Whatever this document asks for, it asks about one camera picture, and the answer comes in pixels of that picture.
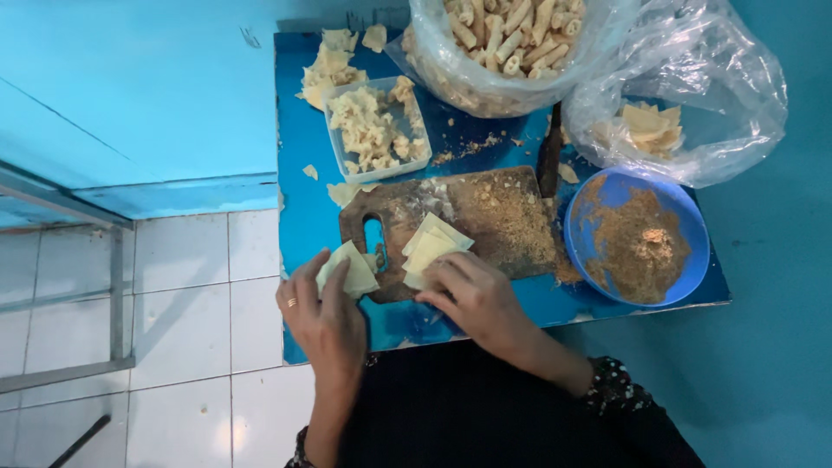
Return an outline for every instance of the blue bowl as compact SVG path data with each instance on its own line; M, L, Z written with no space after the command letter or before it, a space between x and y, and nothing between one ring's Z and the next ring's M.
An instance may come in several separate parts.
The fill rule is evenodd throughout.
M637 175L635 172L620 167L610 167L599 171L587 179L587 182L602 176L607 176L607 180L598 191L598 198L605 207L620 207L627 202L630 199L631 187L653 190L661 207L678 215L679 231L691 246L691 254L685 259L681 276L667 290L665 300L662 302L638 304L623 299L615 288L608 271L604 271L604 274L607 277L607 285L610 287L610 291L605 290L587 274L583 267L588 259L598 257L598 252L595 251L595 239L592 235L598 226L598 222L590 223L586 219L594 204L577 202L582 198L580 197L581 192L587 186L587 184L584 184L569 204L566 220L564 221L563 239L566 242L567 252L569 258L572 259L572 264L592 287L599 290L604 296L616 301L632 304L633 306L659 307L684 299L702 282L711 257L711 242L708 239L708 231L705 228L705 221L702 219L699 208L696 207L687 193L676 184L643 178L643 175ZM572 212L575 210L577 210L576 222L572 222Z

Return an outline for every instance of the woman's left hand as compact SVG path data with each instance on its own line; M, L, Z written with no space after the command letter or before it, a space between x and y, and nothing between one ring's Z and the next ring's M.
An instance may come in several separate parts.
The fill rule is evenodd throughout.
M358 307L344 293L349 260L335 268L318 300L315 277L327 260L329 249L324 249L282 282L275 298L310 360L315 390L338 395L357 390L367 356L367 330Z
M281 283L275 295L314 371L315 399L305 453L317 468L335 466L341 431L358 395L367 356L364 316L344 293L349 260L335 268L318 300L315 277L327 260L329 250L324 249Z

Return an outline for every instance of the blue tabletop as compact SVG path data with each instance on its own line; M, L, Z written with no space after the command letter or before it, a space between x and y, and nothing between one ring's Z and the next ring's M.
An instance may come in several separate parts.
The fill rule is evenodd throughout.
M280 133L278 183L285 204L280 213L280 252L285 270L289 273L308 261L323 246L334 250L342 243L338 223L340 208L329 199L326 184L343 182L344 179L329 142L324 114L295 97L300 91L302 67L308 67L314 62L320 39L319 34L275 34L275 90ZM386 54L374 53L360 45L349 64L359 70L366 70L370 79L401 74ZM439 101L422 88L416 90L416 96L434 156L446 150L458 155L464 145L469 142L482 143L489 133L502 138L502 141L476 154L437 166L429 165L422 171L382 182L401 182L500 167L535 167L537 150L548 125L549 110L510 119L479 119ZM454 120L452 127L448 125L449 118ZM502 136L502 131L507 133L505 137ZM523 146L517 147L510 138L523 140ZM564 162L572 164L581 182L598 171L598 168L580 158L571 146L562 151L561 163ZM318 181L302 172L309 164L317 169ZM579 187L580 184L560 184L557 197L561 202L558 210L561 219L569 200ZM693 191L689 193L695 200L696 194ZM658 309L639 308L612 301L583 281L574 286L558 286L550 274L512 281L512 284L523 309L541 327L726 304L730 301L728 285L713 246L710 267L701 285L682 301ZM369 320L371 351L427 345L464 337L464 333L452 321L428 305L413 301L376 304L365 296L359 307ZM285 325L283 359L290 365L306 362L306 356Z

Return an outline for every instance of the metal frame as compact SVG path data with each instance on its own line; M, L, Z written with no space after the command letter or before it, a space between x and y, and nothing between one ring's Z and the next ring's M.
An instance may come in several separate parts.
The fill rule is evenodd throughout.
M0 193L15 197L25 202L50 208L56 212L76 217L107 229L111 234L110 249L110 360L86 364L84 366L66 367L54 371L35 372L20 376L0 378L0 393L24 390L34 386L69 381L82 377L95 376L113 371L122 371L136 366L136 358L132 355L132 323L133 317L125 317L124 312L124 249L123 238L125 229L133 230L133 220L119 216L100 207L85 202L68 194L62 187L44 188L40 184L30 182L25 175L16 176L17 171L9 170L4 164L0 171ZM26 304L12 304L0 306L0 313L33 309L46 304L77 301L79 298L99 295L107 291L95 291L89 294L67 296L59 299L49 298L46 301Z

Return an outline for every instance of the tiled floor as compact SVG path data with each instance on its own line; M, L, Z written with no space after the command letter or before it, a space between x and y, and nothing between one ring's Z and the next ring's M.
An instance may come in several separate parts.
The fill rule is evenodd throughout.
M314 375L282 367L275 210L161 218L125 237L136 367L0 394L0 466L46 466L103 414L67 466L282 466ZM0 234L0 306L108 288L93 227ZM104 361L109 301L0 312L0 377Z

